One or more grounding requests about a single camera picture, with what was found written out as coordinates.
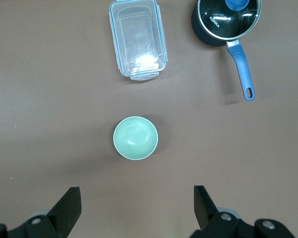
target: gray tabletop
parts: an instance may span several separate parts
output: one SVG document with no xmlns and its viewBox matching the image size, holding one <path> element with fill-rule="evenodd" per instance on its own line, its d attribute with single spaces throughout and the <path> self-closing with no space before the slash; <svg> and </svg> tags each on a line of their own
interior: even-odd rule
<svg viewBox="0 0 298 238">
<path fill-rule="evenodd" d="M 110 3 L 0 0 L 0 222 L 12 229 L 80 186 L 70 238 L 187 238 L 202 184 L 245 222 L 275 219 L 298 237 L 298 0 L 263 0 L 240 40 L 252 102 L 226 47 L 194 35 L 194 0 L 158 0 L 167 66 L 146 82 L 124 77 Z M 113 146 L 129 116 L 159 133 L 141 161 Z"/>
</svg>

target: pot handle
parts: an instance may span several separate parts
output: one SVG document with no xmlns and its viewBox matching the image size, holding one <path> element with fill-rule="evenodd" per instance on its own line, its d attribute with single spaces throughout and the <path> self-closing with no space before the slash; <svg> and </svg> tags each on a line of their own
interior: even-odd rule
<svg viewBox="0 0 298 238">
<path fill-rule="evenodd" d="M 255 90 L 242 45 L 238 40 L 227 42 L 227 50 L 236 63 L 244 98 L 248 101 L 253 101 L 255 99 Z"/>
</svg>

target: screw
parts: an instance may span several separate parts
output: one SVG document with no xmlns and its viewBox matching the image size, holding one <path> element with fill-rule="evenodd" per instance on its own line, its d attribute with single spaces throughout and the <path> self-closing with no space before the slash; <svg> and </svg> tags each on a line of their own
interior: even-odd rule
<svg viewBox="0 0 298 238">
<path fill-rule="evenodd" d="M 263 226 L 266 227 L 267 229 L 273 230 L 275 229 L 275 226 L 273 223 L 271 223 L 270 221 L 263 221 Z"/>
<path fill-rule="evenodd" d="M 232 217 L 230 217 L 230 215 L 228 214 L 228 213 L 223 213 L 222 215 L 221 215 L 221 218 L 223 219 L 223 220 L 225 220 L 225 221 L 230 221 L 230 220 L 232 220 Z"/>
<path fill-rule="evenodd" d="M 35 219 L 32 220 L 31 224 L 35 225 L 35 224 L 38 224 L 40 222 L 41 222 L 41 218 L 35 218 Z"/>
</svg>

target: lid knob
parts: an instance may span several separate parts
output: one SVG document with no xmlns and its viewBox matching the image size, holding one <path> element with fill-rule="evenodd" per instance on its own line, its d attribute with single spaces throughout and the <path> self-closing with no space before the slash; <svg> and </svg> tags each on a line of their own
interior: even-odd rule
<svg viewBox="0 0 298 238">
<path fill-rule="evenodd" d="M 228 8 L 233 11 L 241 11 L 249 3 L 249 0 L 225 0 L 225 3 L 227 4 Z"/>
</svg>

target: mint green bowl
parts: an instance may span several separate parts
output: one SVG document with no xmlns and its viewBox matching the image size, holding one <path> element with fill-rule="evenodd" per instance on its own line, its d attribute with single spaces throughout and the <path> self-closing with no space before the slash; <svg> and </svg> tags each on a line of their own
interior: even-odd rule
<svg viewBox="0 0 298 238">
<path fill-rule="evenodd" d="M 119 154 L 130 160 L 142 160 L 151 155 L 158 144 L 158 132 L 146 118 L 129 117 L 114 131 L 114 145 Z"/>
</svg>

